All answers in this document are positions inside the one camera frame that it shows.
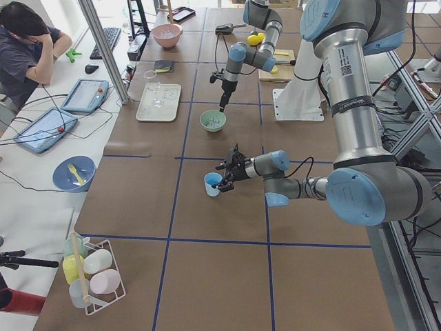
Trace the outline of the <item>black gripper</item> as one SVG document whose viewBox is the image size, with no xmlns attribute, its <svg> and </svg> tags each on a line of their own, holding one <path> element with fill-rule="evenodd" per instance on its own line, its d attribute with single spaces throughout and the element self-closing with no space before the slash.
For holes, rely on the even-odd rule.
<svg viewBox="0 0 441 331">
<path fill-rule="evenodd" d="M 220 98 L 219 111 L 223 112 L 229 103 L 230 95 L 236 91 L 238 75 L 222 69 L 211 73 L 210 83 L 214 83 L 216 80 L 222 81 L 223 94 Z"/>
<path fill-rule="evenodd" d="M 229 149 L 226 159 L 216 170 L 224 170 L 224 175 L 215 174 L 212 179 L 212 187 L 221 192 L 228 192 L 234 189 L 234 181 L 250 179 L 252 176 L 247 173 L 247 166 L 251 165 L 251 159 L 238 150 L 238 144 Z"/>
</svg>

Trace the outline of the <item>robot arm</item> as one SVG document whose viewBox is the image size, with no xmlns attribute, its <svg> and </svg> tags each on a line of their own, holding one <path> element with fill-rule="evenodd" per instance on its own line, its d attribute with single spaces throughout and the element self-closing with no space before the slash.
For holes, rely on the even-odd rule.
<svg viewBox="0 0 441 331">
<path fill-rule="evenodd" d="M 219 103 L 219 111 L 223 112 L 229 99 L 235 92 L 243 64 L 265 72 L 271 72 L 276 65 L 274 52 L 276 43 L 283 30 L 280 15 L 269 7 L 268 1 L 246 1 L 243 21 L 250 26 L 261 29 L 263 33 L 256 36 L 255 42 L 235 43 L 228 52 L 227 64 L 221 71 L 215 71 L 210 77 L 222 81 L 223 95 Z"/>
<path fill-rule="evenodd" d="M 323 81 L 327 88 L 338 156 L 327 177 L 304 180 L 287 174 L 289 159 L 275 151 L 246 157 L 232 148 L 220 165 L 216 187 L 262 177 L 270 207 L 292 199 L 325 200 L 342 220 L 378 225 L 421 214 L 431 202 L 429 182 L 398 166 L 382 146 L 365 57 L 399 47 L 404 39 L 406 1 L 309 1 L 300 20 L 302 44 L 294 79 L 279 95 L 289 105 L 296 94 Z"/>
</svg>

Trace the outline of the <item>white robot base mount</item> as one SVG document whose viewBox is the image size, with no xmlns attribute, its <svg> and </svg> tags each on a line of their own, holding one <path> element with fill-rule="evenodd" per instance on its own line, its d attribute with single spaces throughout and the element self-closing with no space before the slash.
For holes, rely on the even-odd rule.
<svg viewBox="0 0 441 331">
<path fill-rule="evenodd" d="M 273 89 L 277 121 L 323 121 L 320 107 L 319 72 L 322 60 L 314 54 L 313 43 L 300 43 L 292 80 L 283 89 Z"/>
</svg>

